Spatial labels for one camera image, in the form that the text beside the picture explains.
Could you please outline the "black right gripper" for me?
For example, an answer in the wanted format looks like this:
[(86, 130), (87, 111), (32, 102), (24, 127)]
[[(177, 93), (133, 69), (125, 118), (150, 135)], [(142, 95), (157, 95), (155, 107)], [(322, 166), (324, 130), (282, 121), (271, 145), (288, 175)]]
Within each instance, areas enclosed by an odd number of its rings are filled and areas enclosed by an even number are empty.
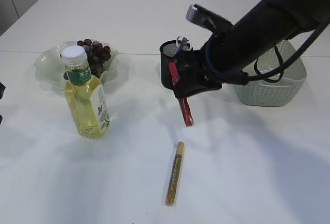
[(176, 98), (188, 98), (202, 92), (220, 90), (224, 83), (248, 84), (246, 72), (236, 69), (220, 72), (212, 64), (211, 57), (216, 53), (211, 46), (217, 37), (212, 34), (200, 50), (180, 51), (173, 56), (177, 67), (177, 83), (173, 88)]

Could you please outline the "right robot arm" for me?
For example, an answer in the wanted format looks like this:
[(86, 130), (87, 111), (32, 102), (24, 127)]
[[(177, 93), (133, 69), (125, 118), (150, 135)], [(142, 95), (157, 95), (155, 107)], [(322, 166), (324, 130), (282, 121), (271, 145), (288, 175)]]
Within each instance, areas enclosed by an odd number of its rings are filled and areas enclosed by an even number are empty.
[(194, 4), (186, 18), (212, 34), (199, 50), (175, 56), (177, 98), (218, 90), (223, 83), (246, 85), (281, 73), (293, 59), (262, 75), (249, 76), (243, 69), (281, 41), (311, 32), (295, 54), (301, 56), (329, 25), (329, 0), (261, 0), (235, 24)]

